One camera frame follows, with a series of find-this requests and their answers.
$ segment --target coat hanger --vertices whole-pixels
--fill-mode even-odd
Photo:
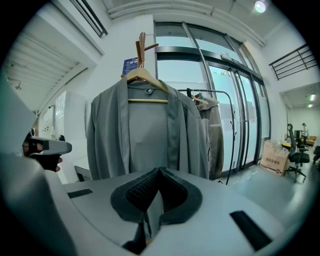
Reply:
[[[127,83],[134,80],[146,81],[159,89],[168,92],[166,86],[159,80],[153,78],[150,73],[144,68],[145,67],[145,51],[158,46],[158,43],[145,47],[146,33],[142,32],[140,34],[140,41],[135,42],[136,52],[138,55],[138,67],[131,70],[125,77]],[[165,99],[129,99],[129,102],[153,102],[153,103],[168,103]]]
[[[208,104],[208,101],[203,100],[203,99],[200,99],[200,98],[197,98],[197,97],[195,97],[193,94],[191,94],[191,99],[202,103],[202,104],[197,105],[197,107],[200,107],[200,106],[202,106],[202,105]]]

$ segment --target black metal railing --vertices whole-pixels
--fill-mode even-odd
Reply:
[[[317,65],[313,53],[306,44],[269,64],[278,80]]]
[[[107,35],[108,32],[102,25],[101,21],[92,10],[86,0],[70,0],[75,8],[82,14],[85,20],[89,23],[96,34],[101,38],[103,35]]]

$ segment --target gray cardigan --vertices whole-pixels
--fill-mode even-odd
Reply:
[[[224,167],[224,134],[217,101],[204,97],[208,104],[198,106],[208,151],[209,179],[221,177]]]
[[[208,156],[200,114],[190,98],[162,83],[168,89],[168,94],[165,94],[168,99],[167,131],[164,133],[166,137],[163,138],[167,140],[165,167],[208,179]],[[150,111],[142,114],[146,114],[146,125],[148,125]],[[93,180],[117,177],[131,172],[130,152],[134,149],[133,145],[130,145],[131,129],[134,127],[129,129],[128,85],[124,77],[100,93],[91,104],[87,129],[87,155]],[[149,166],[153,166],[153,159],[147,161]]]

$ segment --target office chair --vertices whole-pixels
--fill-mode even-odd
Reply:
[[[308,151],[308,149],[304,148],[304,147],[300,147],[299,148],[299,152],[296,152],[296,141],[294,139],[294,133],[292,131],[293,126],[291,123],[288,123],[288,131],[290,134],[290,138],[291,138],[291,149],[290,149],[290,153],[289,153],[289,161],[291,163],[295,162],[295,167],[290,166],[288,168],[288,170],[286,170],[285,172],[295,172],[295,178],[294,178],[294,182],[297,182],[297,174],[301,174],[302,176],[304,176],[303,182],[305,182],[306,180],[306,175],[304,175],[301,172],[301,169],[299,169],[299,164],[302,163],[309,163],[310,162],[310,156],[307,153],[304,153],[305,151]]]

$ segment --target floor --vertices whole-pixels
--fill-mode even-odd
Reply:
[[[313,165],[313,150],[309,149],[310,163],[305,163],[294,183],[294,172],[278,176],[258,165],[229,178],[228,186],[272,214],[285,229],[304,221],[320,187],[320,171]],[[225,184],[227,178],[221,179]]]

